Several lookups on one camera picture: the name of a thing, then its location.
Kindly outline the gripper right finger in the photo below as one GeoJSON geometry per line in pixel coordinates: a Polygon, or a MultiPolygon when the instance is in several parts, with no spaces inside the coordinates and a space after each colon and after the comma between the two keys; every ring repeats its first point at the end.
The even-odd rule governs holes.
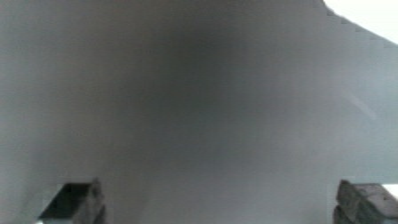
{"type": "Polygon", "coordinates": [[[398,199],[379,183],[340,182],[333,224],[398,224],[398,199]]]}

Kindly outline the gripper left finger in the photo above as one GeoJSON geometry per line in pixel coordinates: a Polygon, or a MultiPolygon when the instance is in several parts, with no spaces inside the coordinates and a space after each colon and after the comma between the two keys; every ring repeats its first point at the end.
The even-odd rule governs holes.
{"type": "Polygon", "coordinates": [[[66,183],[38,217],[38,224],[107,224],[102,183],[66,183]]]}

